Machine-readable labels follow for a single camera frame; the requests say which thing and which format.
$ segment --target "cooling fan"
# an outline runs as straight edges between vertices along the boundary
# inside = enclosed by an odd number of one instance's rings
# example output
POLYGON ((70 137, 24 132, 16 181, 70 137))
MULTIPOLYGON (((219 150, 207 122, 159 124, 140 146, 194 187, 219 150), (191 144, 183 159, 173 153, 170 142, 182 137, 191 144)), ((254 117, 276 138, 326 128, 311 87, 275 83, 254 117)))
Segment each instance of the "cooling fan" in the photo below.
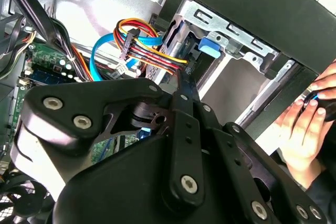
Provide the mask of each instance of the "cooling fan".
POLYGON ((46 188, 25 174, 10 174, 0 186, 0 211, 13 208, 0 224, 45 224, 54 202, 46 188))

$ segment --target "connector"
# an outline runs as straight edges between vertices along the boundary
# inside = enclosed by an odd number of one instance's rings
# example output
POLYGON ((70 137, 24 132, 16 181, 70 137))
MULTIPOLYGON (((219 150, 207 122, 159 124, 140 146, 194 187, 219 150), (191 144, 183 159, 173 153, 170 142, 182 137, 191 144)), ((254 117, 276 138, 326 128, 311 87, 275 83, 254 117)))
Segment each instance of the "connector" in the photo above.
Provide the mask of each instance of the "connector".
POLYGON ((131 47, 133 43, 135 42, 134 39, 137 39, 139 35, 140 35, 140 29, 132 28, 131 30, 127 32, 125 44, 123 48, 121 49, 120 58, 122 60, 126 59, 126 56, 130 53, 131 47))

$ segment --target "hole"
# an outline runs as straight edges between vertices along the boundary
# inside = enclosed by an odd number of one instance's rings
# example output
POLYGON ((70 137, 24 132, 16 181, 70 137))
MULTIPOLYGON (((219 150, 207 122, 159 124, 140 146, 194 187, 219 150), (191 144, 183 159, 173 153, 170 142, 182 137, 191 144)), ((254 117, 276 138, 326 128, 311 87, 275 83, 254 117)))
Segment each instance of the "hole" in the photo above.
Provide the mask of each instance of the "hole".
POLYGON ((157 124, 162 124, 162 123, 164 123, 166 121, 166 117, 165 116, 158 116, 156 119, 155 119, 155 122, 157 123, 157 124))
POLYGON ((58 103, 56 101, 53 101, 53 100, 49 101, 48 104, 50 106, 53 106, 53 107, 56 107, 58 105, 58 103))
POLYGON ((238 159, 235 159, 235 163, 239 166, 242 165, 241 162, 238 159))
POLYGON ((259 206, 257 206, 256 208, 257 208, 257 211, 258 211, 260 214, 262 214, 262 208, 259 207, 259 206))
POLYGON ((271 194, 266 184, 260 178, 253 178, 256 183, 258 190, 262 196, 264 202, 269 202, 271 200, 271 194))
POLYGON ((186 140, 186 141, 187 141, 187 143, 189 143, 189 144, 192 144, 192 143, 193 143, 193 141, 191 141, 191 138, 190 138, 190 137, 188 137, 188 136, 185 138, 185 140, 186 140))
POLYGON ((170 38, 169 38, 169 40, 168 40, 168 42, 167 42, 167 48, 169 48, 169 46, 170 46, 170 44, 172 43, 173 39, 174 39, 175 36, 179 33, 179 31, 180 31, 182 25, 183 25, 183 22, 181 22, 181 23, 179 24, 179 26, 176 27, 176 29, 173 31, 172 36, 170 36, 170 38))
POLYGON ((193 188, 193 183, 190 180, 186 180, 185 184, 187 185, 187 187, 193 188))
POLYGON ((84 119, 79 119, 78 123, 81 124, 81 125, 87 125, 88 124, 87 121, 84 120, 84 119))

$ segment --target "fan blade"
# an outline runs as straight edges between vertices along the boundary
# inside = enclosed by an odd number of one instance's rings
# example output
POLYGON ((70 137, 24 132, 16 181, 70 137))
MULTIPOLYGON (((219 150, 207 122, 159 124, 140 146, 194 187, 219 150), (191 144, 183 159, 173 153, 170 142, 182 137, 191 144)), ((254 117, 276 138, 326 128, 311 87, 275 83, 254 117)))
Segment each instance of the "fan blade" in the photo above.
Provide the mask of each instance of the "fan blade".
POLYGON ((35 189, 35 196, 40 199, 44 199, 44 197, 47 195, 47 189, 41 185, 39 182, 36 182, 34 180, 30 181, 35 189))
POLYGON ((9 208, 9 207, 14 207, 14 204, 12 202, 1 202, 0 203, 0 212, 9 208))
POLYGON ((0 221, 0 224, 13 224, 14 218, 15 218, 15 215, 7 216, 5 219, 0 221))
POLYGON ((16 187, 10 188, 7 192, 9 194, 17 194, 20 196, 24 196, 28 194, 27 189, 23 186, 16 186, 16 187))

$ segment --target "fingernail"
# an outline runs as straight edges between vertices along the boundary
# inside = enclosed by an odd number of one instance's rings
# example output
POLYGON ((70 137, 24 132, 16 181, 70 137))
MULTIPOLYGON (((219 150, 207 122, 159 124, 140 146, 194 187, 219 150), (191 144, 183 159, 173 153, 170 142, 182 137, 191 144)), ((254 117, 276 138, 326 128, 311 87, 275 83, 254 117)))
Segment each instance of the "fingernail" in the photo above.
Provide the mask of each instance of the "fingernail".
POLYGON ((317 110, 317 113, 318 113, 319 115, 323 115, 323 114, 325 114, 325 109, 324 109, 324 108, 319 108, 319 109, 317 110))
POLYGON ((319 94, 318 94, 318 98, 324 99, 324 98, 326 98, 326 95, 323 94, 323 93, 319 93, 319 94))
POLYGON ((302 100, 297 100, 295 102, 295 104, 298 105, 298 106, 301 106, 301 105, 303 105, 303 101, 302 100))
POLYGON ((311 101, 309 102, 309 104, 310 104, 310 106, 316 106, 318 103, 317 103, 316 100, 311 100, 311 101))
POLYGON ((310 89, 311 90, 316 90, 317 88, 318 88, 318 86, 316 84, 310 85, 310 89))

